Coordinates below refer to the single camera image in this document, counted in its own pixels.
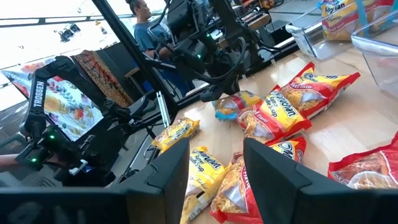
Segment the snack packaging print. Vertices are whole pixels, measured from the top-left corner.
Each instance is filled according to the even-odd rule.
[[[217,194],[228,167],[218,162],[202,146],[189,157],[187,191],[180,223],[187,223],[206,208]]]
[[[220,120],[234,120],[241,109],[260,102],[260,96],[249,91],[240,91],[231,96],[213,102],[216,118]]]
[[[398,188],[398,133],[389,145],[330,162],[328,177],[352,189]]]
[[[280,90],[301,115],[310,119],[326,110],[359,76],[358,72],[352,75],[318,76],[311,62],[288,84],[282,88],[277,85],[274,89]]]
[[[351,40],[351,34],[362,25],[359,22],[355,0],[322,0],[322,27],[326,40]],[[367,22],[379,19],[388,13],[394,0],[364,0]],[[379,30],[382,22],[374,24],[371,31]]]
[[[160,149],[160,153],[168,150],[181,138],[192,138],[199,131],[199,121],[189,118],[178,119],[162,131],[153,141],[152,145]]]
[[[299,137],[279,142],[270,147],[297,162],[301,162],[306,145],[305,139]],[[210,215],[215,217],[220,223],[225,221],[243,224],[262,223],[261,215],[248,181],[242,152],[234,154],[231,168],[225,175],[218,193],[211,203]]]
[[[245,137],[268,145],[311,127],[311,122],[279,90],[270,92],[261,105],[242,110],[236,121],[244,129]]]

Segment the clear plastic container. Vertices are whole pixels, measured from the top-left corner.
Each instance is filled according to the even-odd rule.
[[[350,35],[361,25],[358,20],[343,24],[342,30],[346,32],[343,37],[333,37],[332,35],[327,37],[325,35],[325,30],[328,30],[326,25],[337,24],[346,16],[354,13],[358,13],[356,2],[352,2],[324,18],[322,18],[321,10],[317,7],[286,25],[286,31],[293,35],[304,54],[318,60],[328,59],[352,46]]]
[[[358,29],[351,37],[377,85],[395,96],[398,96],[397,36],[398,11],[395,11]]]

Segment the red snack bag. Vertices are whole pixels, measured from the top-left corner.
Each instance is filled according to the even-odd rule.
[[[334,100],[349,87],[360,74],[315,75],[315,66],[310,62],[288,84],[279,90],[305,118],[312,118],[326,110]]]
[[[398,188],[398,133],[389,145],[330,162],[328,177],[353,189]]]
[[[236,121],[244,129],[245,137],[267,144],[311,127],[311,122],[303,118],[279,90],[270,92],[262,104],[240,111]]]
[[[283,155],[301,162],[307,143],[303,137],[279,142],[270,147]],[[210,215],[217,221],[260,224],[262,218],[244,165],[243,153],[234,153],[231,168],[225,175],[215,199],[211,203]]]

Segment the blue shirt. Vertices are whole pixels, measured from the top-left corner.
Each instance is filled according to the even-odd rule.
[[[147,29],[152,25],[151,22],[136,24],[134,26],[134,36],[138,45],[140,46],[143,52],[147,50],[157,50],[160,47],[160,43],[154,40],[147,32]],[[166,40],[168,37],[167,31],[161,26],[158,25],[151,29],[151,31],[161,39]]]

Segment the colorful poster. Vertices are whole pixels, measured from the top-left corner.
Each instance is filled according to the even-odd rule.
[[[33,72],[55,60],[45,58],[1,70],[12,84],[29,97]],[[97,106],[69,81],[57,76],[47,81],[44,112],[70,138],[76,141],[103,119]]]

